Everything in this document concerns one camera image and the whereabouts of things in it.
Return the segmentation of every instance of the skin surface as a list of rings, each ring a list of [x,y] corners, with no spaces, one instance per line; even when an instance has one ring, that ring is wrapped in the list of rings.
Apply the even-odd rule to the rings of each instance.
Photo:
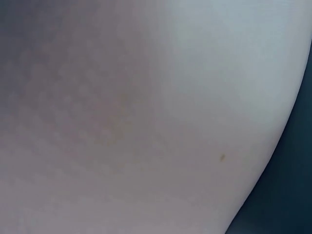
[[[8,4],[0,233],[225,233],[295,101],[307,2]]]

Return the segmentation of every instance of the small dark spot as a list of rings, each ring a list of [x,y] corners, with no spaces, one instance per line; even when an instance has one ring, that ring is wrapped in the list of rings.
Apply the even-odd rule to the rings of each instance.
[[[225,159],[225,154],[221,155],[221,157],[220,157],[220,162],[223,162],[224,159]]]

